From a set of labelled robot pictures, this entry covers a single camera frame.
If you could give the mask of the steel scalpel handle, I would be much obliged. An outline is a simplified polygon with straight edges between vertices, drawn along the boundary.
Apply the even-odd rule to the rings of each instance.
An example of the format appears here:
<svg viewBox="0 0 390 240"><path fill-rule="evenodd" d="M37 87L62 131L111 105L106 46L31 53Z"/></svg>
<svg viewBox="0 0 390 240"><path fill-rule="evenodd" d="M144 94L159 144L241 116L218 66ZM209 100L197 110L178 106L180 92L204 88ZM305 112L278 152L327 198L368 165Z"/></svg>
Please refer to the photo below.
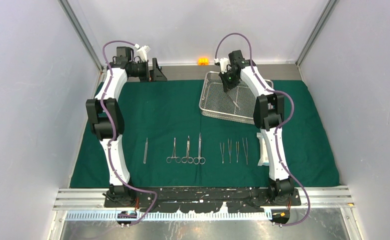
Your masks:
<svg viewBox="0 0 390 240"><path fill-rule="evenodd" d="M240 110L240 103L238 101L238 91L229 91L227 95L230 97L231 101L235 105L235 111Z"/></svg>

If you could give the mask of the metal mesh instrument tray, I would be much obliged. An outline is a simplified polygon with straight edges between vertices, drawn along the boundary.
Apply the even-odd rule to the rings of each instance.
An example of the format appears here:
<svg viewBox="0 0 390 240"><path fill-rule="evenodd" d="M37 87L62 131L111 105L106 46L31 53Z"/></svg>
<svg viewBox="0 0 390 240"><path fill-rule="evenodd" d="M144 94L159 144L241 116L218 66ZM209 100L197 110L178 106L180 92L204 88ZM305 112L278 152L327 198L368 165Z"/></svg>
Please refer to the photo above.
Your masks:
<svg viewBox="0 0 390 240"><path fill-rule="evenodd" d="M248 84L241 80L239 85L230 91L238 91L239 111L235 111L235 105L227 95L227 92L223 91L219 73L214 71L208 72L204 79L199 101L201 114L212 118L253 125L256 96Z"/></svg>

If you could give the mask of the steel surgical forceps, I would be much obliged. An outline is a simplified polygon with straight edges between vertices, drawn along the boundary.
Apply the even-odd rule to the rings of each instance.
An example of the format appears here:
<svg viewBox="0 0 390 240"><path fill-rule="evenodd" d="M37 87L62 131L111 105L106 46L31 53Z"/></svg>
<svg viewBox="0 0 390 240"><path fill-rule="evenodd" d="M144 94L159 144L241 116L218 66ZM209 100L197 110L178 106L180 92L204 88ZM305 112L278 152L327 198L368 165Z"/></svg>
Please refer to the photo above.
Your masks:
<svg viewBox="0 0 390 240"><path fill-rule="evenodd" d="M224 164L225 143L222 142L219 145L220 145L222 164Z"/></svg>

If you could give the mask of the steel needle holder clamp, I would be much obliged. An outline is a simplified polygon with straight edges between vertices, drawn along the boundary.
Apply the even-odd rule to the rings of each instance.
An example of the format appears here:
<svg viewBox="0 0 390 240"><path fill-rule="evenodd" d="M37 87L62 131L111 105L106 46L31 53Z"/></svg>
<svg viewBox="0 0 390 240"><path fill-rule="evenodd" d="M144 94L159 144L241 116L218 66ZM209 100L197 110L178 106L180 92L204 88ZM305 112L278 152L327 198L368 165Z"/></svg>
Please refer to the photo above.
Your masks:
<svg viewBox="0 0 390 240"><path fill-rule="evenodd" d="M239 155L240 155L240 142L236 141L235 143L235 151L236 151L236 162L239 162Z"/></svg>

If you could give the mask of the long steel probe rod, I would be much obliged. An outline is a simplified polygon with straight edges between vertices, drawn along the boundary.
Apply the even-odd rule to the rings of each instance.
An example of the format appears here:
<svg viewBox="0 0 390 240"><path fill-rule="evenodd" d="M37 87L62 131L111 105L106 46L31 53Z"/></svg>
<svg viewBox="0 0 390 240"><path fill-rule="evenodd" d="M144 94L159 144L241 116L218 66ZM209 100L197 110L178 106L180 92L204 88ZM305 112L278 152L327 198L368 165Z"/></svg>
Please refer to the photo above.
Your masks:
<svg viewBox="0 0 390 240"><path fill-rule="evenodd" d="M146 164L146 162L147 162L148 144L149 144L148 138L146 138L145 148L144 148L144 156L143 156L143 164Z"/></svg>

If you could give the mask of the white sterile packet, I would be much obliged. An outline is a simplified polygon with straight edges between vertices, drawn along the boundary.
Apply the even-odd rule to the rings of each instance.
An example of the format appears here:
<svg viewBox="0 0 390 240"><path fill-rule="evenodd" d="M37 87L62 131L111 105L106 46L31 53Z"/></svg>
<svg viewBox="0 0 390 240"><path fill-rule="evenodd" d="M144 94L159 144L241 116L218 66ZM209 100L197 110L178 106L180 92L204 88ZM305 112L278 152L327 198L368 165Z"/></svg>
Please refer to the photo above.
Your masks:
<svg viewBox="0 0 390 240"><path fill-rule="evenodd" d="M269 166L267 151L266 151L266 143L264 140L264 137L261 133L257 133L257 138L259 140L259 147L260 147L260 158L258 161L258 166Z"/></svg>

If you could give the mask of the steel ring-handled scissors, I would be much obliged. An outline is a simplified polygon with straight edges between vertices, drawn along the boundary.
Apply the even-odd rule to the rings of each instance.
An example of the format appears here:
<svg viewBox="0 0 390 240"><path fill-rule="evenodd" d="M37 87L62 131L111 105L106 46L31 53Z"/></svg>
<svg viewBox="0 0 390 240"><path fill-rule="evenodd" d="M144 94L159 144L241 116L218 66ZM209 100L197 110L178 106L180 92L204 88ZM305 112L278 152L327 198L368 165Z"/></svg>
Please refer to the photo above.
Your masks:
<svg viewBox="0 0 390 240"><path fill-rule="evenodd" d="M198 138L198 156L194 158L193 163L196 165L202 165L206 163L205 157L202 156L202 135L199 133Z"/></svg>

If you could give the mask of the steel ring-handled hemostat clamp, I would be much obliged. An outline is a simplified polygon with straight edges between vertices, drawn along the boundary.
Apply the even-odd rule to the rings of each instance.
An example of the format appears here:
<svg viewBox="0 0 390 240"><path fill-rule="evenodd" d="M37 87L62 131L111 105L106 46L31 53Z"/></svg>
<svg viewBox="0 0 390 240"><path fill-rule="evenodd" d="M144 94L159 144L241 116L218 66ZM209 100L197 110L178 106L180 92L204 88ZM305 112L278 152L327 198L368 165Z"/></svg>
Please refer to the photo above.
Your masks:
<svg viewBox="0 0 390 240"><path fill-rule="evenodd" d="M170 164L171 162L175 162L175 163L181 163L181 158L180 157L177 157L176 155L176 138L174 138L173 140L173 152L172 152L172 155L170 157L167 157L166 158L166 163Z"/></svg>

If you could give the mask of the small steel scissors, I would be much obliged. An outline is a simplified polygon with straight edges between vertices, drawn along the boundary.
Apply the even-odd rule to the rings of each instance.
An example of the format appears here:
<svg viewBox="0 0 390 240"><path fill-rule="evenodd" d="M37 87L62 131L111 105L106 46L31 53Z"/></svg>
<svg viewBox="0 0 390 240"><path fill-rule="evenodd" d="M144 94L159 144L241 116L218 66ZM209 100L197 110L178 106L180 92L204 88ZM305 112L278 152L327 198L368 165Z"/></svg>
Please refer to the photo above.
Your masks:
<svg viewBox="0 0 390 240"><path fill-rule="evenodd" d="M194 162L193 158L190 157L190 137L187 137L187 142L186 142L186 154L184 157L181 158L181 163L188 163L192 164Z"/></svg>

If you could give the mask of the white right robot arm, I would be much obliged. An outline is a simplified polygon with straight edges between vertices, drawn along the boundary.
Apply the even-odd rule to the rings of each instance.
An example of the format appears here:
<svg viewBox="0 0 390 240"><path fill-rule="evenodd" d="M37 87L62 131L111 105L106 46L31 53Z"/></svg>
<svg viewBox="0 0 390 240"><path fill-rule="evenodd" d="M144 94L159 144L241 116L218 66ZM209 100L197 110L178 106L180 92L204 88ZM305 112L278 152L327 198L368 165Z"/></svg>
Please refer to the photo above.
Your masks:
<svg viewBox="0 0 390 240"><path fill-rule="evenodd" d="M215 60L220 66L219 77L226 93L245 82L256 97L253 112L254 125L260 129L269 160L268 198L274 205L283 204L294 193L294 179L285 167L282 142L284 124L284 94L274 90L263 79L253 60L245 59L241 50Z"/></svg>

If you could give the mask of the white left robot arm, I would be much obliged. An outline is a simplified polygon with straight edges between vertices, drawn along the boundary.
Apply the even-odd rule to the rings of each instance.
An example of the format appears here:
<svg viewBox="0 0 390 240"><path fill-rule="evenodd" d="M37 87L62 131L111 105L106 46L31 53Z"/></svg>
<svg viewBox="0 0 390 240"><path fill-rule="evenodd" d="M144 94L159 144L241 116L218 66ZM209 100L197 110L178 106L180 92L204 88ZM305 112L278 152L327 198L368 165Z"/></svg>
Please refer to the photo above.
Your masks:
<svg viewBox="0 0 390 240"><path fill-rule="evenodd" d="M105 82L92 99L86 101L91 132L104 149L109 169L109 189L105 196L124 207L135 203L136 191L131 186L131 176L125 163L122 137L125 122L118 105L118 98L128 78L141 82L166 81L167 78L154 57L149 68L147 45L120 46L113 60L108 63Z"/></svg>

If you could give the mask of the yellow toy block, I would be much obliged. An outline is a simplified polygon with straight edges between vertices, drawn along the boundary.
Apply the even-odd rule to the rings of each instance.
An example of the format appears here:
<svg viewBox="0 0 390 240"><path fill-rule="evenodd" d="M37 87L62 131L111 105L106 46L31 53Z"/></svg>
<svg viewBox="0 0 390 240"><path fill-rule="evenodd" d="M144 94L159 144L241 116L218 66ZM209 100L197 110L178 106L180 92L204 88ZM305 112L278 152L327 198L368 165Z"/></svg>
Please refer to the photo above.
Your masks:
<svg viewBox="0 0 390 240"><path fill-rule="evenodd" d="M197 61L197 64L200 66L207 66L207 65L209 65L209 59L207 58L207 57L201 57L201 58L199 58L198 59L198 61Z"/></svg>

